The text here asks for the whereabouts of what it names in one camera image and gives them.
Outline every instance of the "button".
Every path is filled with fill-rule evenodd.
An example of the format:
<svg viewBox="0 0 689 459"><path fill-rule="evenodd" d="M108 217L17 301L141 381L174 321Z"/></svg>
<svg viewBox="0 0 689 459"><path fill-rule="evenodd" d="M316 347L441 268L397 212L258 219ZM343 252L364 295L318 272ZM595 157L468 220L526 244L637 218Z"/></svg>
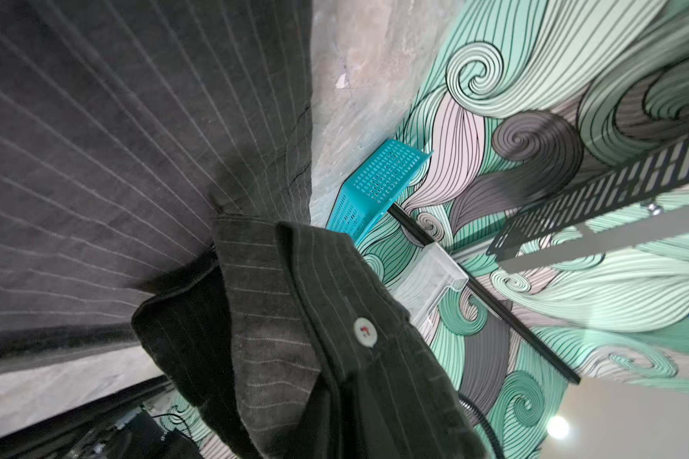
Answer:
<svg viewBox="0 0 689 459"><path fill-rule="evenodd" d="M373 347L377 343L376 326L364 317L358 317L353 326L355 337L365 347Z"/></svg>

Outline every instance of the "basket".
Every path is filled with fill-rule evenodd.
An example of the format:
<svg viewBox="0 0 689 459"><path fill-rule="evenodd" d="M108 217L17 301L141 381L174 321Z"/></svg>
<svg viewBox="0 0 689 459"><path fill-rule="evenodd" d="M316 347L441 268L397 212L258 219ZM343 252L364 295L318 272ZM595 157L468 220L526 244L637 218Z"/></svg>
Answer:
<svg viewBox="0 0 689 459"><path fill-rule="evenodd" d="M386 140L340 188L327 229L349 234L358 244L430 155Z"/></svg>
<svg viewBox="0 0 689 459"><path fill-rule="evenodd" d="M431 243L406 267L391 295L411 313L410 322L418 328L431 315L448 289L461 291L467 274L438 243Z"/></svg>

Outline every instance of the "teal basket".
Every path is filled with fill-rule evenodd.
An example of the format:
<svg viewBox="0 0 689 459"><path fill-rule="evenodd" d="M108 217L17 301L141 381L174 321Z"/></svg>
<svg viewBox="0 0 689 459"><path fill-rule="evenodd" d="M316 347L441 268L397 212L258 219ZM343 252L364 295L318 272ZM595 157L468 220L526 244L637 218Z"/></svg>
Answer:
<svg viewBox="0 0 689 459"><path fill-rule="evenodd" d="M358 244L388 211L430 154L386 140L340 188L327 229Z"/></svg>

